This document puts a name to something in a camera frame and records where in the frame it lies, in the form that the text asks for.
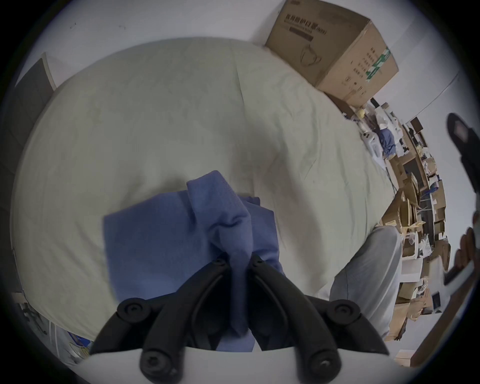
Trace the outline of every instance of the black object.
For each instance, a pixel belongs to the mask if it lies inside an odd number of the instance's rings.
[[[178,382],[183,348],[215,350],[229,327],[230,274],[230,265],[219,258],[173,294],[123,301],[90,354],[142,348],[140,369],[145,377],[154,383]],[[341,368],[337,348],[388,355],[355,303],[303,295],[255,254],[247,278],[249,328],[262,350],[296,347],[303,382],[334,379]]]
[[[472,183],[473,191],[480,193],[480,139],[465,122],[455,113],[447,117],[447,129],[450,138],[461,155],[461,162],[468,178]]]

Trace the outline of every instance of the yellow object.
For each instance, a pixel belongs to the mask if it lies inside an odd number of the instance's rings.
[[[356,115],[359,117],[359,119],[363,119],[365,117],[365,110],[364,109],[359,109],[356,112]]]

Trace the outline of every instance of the screw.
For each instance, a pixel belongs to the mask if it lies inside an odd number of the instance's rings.
[[[141,310],[142,310],[142,307],[136,303],[127,305],[127,307],[125,308],[125,312],[127,313],[137,312]]]
[[[310,372],[319,377],[327,377],[332,373],[334,361],[328,352],[319,352],[310,360]]]
[[[335,308],[335,312],[350,316],[352,314],[352,309],[347,305],[339,305]]]
[[[170,374],[172,362],[170,358],[159,351],[147,351],[142,355],[140,368],[143,372],[153,376]]]

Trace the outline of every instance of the hand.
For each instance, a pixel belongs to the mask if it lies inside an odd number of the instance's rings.
[[[480,214],[475,212],[473,215],[473,224],[477,222]],[[472,228],[468,228],[465,235],[460,239],[460,249],[455,254],[455,266],[462,270],[473,259],[476,274],[480,272],[480,261],[476,256],[477,249],[475,247],[475,235]]]

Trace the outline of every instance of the wire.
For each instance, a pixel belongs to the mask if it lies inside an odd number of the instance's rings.
[[[412,121],[414,118],[416,118],[419,114],[421,114],[425,109],[427,109],[431,103],[433,103],[436,99],[438,99],[441,95],[443,95],[443,93],[453,84],[453,82],[456,80],[456,78],[458,77],[458,75],[460,75],[460,71],[458,71],[456,73],[456,75],[453,77],[452,81],[448,83],[448,85],[444,88],[444,90],[442,92],[440,92],[438,94],[438,96],[433,99],[424,109],[422,109],[419,113],[417,113],[413,118],[410,119],[410,121]]]

